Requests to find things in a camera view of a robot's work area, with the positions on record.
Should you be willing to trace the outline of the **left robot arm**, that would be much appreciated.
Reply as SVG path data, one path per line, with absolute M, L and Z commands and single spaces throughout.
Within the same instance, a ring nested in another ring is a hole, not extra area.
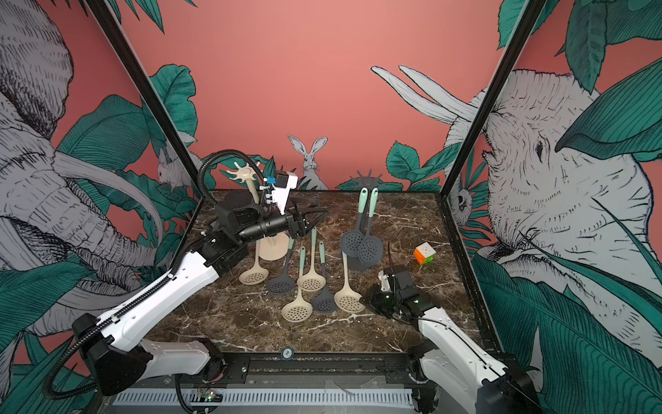
M 205 184 L 213 164 L 226 156 L 244 160 L 232 174 L 248 184 L 260 184 L 260 196 L 230 204 L 216 203 Z M 171 267 L 133 297 L 99 317 L 86 313 L 73 325 L 76 342 L 55 362 L 41 391 L 49 400 L 65 400 L 95 390 L 104 396 L 120 393 L 136 382 L 163 375 L 207 373 L 220 377 L 222 353 L 208 340 L 157 343 L 146 335 L 162 319 L 198 291 L 233 270 L 248 256 L 248 246 L 286 232 L 296 239 L 310 234 L 329 211 L 314 200 L 299 208 L 301 198 L 289 194 L 298 183 L 294 172 L 277 170 L 265 176 L 250 156 L 235 149 L 210 155 L 198 171 L 198 189 L 215 203 L 211 230 L 190 241 Z

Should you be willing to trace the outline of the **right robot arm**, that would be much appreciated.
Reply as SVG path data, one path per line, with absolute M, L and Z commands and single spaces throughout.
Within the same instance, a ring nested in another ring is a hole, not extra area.
M 508 355 L 494 357 L 421 293 L 409 270 L 391 266 L 362 301 L 372 312 L 409 324 L 427 340 L 418 371 L 468 413 L 543 413 L 533 382 Z

